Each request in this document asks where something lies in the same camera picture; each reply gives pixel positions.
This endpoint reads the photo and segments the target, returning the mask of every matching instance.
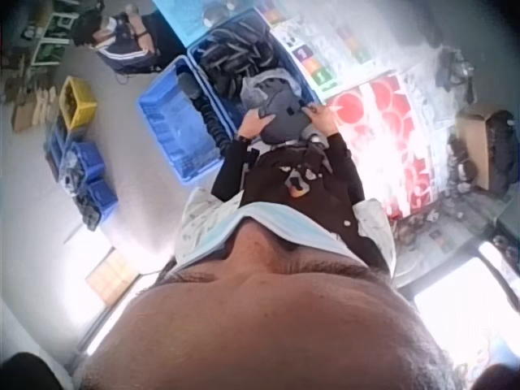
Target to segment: plastic bag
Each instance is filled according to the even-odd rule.
[[[301,98],[300,85],[294,80],[288,71],[280,67],[270,71],[265,71],[255,77],[245,77],[243,80],[242,91],[240,92],[242,104],[250,110],[261,107],[269,97],[264,91],[258,88],[257,85],[269,79],[286,80],[291,86],[294,94]]]

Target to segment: face mask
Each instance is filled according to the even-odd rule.
[[[114,18],[108,18],[108,24],[104,28],[106,31],[109,31],[113,33],[115,31],[115,28],[117,27],[117,20]]]

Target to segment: person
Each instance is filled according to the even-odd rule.
[[[246,173],[273,117],[245,116],[213,195],[190,197],[175,258],[89,359],[84,390],[457,388],[390,285],[388,221],[365,200],[333,114],[305,112],[329,149],[277,147]]]
[[[87,45],[119,74],[160,72],[186,49],[159,11],[139,15],[134,5],[108,17],[99,7],[72,25],[76,46]]]

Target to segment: yellow plastic bin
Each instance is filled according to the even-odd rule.
[[[94,97],[89,83],[78,77],[69,76],[63,84],[59,94],[59,109],[67,129],[88,124],[92,121],[98,108],[98,102]]]

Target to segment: red and white poster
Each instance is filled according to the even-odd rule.
[[[402,219],[433,199],[431,153],[398,76],[382,76],[327,101],[352,151],[367,198]]]

